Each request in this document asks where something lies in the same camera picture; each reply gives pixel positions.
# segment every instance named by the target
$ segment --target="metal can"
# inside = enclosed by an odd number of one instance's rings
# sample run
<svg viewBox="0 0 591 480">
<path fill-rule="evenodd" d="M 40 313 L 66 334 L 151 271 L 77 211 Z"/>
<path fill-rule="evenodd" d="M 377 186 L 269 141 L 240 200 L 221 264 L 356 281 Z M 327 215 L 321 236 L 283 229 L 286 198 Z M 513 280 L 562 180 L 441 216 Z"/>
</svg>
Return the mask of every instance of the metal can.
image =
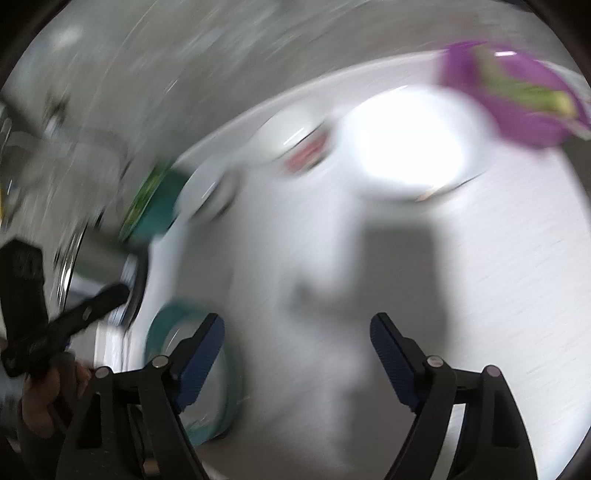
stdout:
<svg viewBox="0 0 591 480">
<path fill-rule="evenodd" d="M 59 272 L 60 310 L 78 305 L 112 283 L 123 282 L 131 291 L 129 300 L 106 320 L 125 328 L 134 321 L 148 278 L 147 247 L 122 244 L 98 228 L 84 224 L 76 228 L 66 248 L 56 253 L 54 268 Z"/>
</svg>

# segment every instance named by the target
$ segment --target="white table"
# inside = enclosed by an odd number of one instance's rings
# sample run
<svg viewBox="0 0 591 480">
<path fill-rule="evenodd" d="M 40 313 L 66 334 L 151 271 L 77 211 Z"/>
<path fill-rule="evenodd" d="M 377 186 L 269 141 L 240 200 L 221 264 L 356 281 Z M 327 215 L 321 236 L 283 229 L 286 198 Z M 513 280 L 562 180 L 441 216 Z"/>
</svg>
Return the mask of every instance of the white table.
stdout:
<svg viewBox="0 0 591 480">
<path fill-rule="evenodd" d="M 288 92 L 178 166 L 192 171 L 232 151 L 302 96 L 328 98 L 339 116 L 379 91 L 433 82 L 438 55 L 385 59 Z M 169 298 L 210 305 L 239 338 L 247 396 L 230 435 L 200 457 L 236 480 L 378 480 L 413 419 L 369 341 L 370 318 L 385 311 L 453 367 L 497 364 L 540 480 L 556 478 L 591 425 L 587 199 L 562 153 L 499 142 L 487 173 L 406 207 L 355 199 L 337 163 L 333 156 L 299 181 L 252 173 L 208 229 L 175 225 L 153 242 L 126 367 L 142 366 L 146 331 Z M 458 409 L 434 479 L 447 475 Z"/>
</svg>

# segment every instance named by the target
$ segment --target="blue gripper pad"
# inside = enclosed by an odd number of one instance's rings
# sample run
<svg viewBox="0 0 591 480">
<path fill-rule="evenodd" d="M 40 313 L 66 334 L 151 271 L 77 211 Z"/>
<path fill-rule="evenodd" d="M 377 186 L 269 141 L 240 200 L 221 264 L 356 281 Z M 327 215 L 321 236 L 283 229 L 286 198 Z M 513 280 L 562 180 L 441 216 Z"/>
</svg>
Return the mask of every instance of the blue gripper pad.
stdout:
<svg viewBox="0 0 591 480">
<path fill-rule="evenodd" d="M 369 337 L 400 403 L 416 412 L 420 399 L 415 390 L 414 371 L 378 315 L 371 319 Z"/>
<path fill-rule="evenodd" d="M 180 374 L 180 389 L 174 399 L 179 413 L 197 400 L 213 362 L 222 348 L 225 333 L 223 318 L 218 316 Z"/>
</svg>

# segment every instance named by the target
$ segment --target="white bowl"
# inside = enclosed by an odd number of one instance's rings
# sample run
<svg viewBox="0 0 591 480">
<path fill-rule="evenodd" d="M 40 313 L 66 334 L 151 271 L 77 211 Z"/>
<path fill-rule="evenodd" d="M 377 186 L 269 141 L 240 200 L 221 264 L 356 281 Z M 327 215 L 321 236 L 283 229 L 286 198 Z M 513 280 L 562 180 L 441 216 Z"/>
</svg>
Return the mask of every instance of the white bowl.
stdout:
<svg viewBox="0 0 591 480">
<path fill-rule="evenodd" d="M 424 199 L 480 175 L 496 125 L 480 104 L 450 89 L 408 86 L 347 114 L 336 144 L 348 182 L 362 194 Z"/>
</svg>

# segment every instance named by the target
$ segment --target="purple container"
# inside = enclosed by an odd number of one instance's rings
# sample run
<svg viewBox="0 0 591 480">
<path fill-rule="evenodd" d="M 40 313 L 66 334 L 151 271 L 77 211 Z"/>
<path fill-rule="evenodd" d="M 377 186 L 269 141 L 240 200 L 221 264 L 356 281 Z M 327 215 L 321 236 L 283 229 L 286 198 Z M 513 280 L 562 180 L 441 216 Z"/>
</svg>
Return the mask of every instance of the purple container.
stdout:
<svg viewBox="0 0 591 480">
<path fill-rule="evenodd" d="M 485 91 L 480 83 L 476 59 L 472 52 L 472 47 L 485 43 L 509 75 L 552 90 L 568 92 L 576 103 L 579 122 L 589 127 L 589 118 L 575 92 L 557 74 L 531 55 L 509 46 L 486 41 L 465 41 L 451 45 L 445 53 L 441 84 L 460 90 L 484 105 L 495 117 L 503 137 L 531 147 L 542 148 L 562 143 L 571 133 L 561 120 L 552 115 L 528 110 L 516 102 Z"/>
</svg>

